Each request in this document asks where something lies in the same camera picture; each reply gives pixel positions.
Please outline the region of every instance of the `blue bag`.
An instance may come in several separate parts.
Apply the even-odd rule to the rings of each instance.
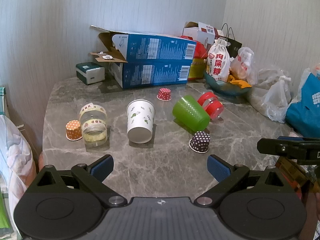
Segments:
[[[320,80],[310,69],[302,74],[298,94],[289,105],[286,121],[304,137],[320,138]]]

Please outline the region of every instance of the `red polka dot cup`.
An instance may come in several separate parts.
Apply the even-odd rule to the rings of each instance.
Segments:
[[[171,100],[171,90],[168,88],[160,88],[157,98],[162,101]]]

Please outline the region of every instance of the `bag handle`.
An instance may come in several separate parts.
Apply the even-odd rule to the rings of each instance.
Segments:
[[[228,34],[228,37],[229,37],[229,32],[230,32],[230,30],[232,31],[233,39],[236,40],[235,35],[233,34],[233,29],[232,29],[231,27],[228,29],[228,33],[227,33],[227,34]]]
[[[222,25],[221,31],[223,30],[223,27],[224,27],[225,25],[227,25],[227,33],[226,33],[226,36],[227,36],[227,35],[228,35],[228,28],[229,28],[227,23],[224,23],[224,24]]]

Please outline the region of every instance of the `glass jar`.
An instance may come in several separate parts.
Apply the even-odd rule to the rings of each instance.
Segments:
[[[107,112],[100,103],[88,103],[83,106],[79,113],[79,120],[86,145],[95,147],[107,141]]]

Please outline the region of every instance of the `blue cardboard box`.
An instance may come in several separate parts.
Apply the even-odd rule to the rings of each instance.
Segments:
[[[110,63],[109,71],[122,88],[187,83],[195,41],[162,34],[105,31],[99,39],[113,59],[91,54],[99,63]]]
[[[109,71],[123,89],[186,83],[190,65],[165,62],[112,63]]]

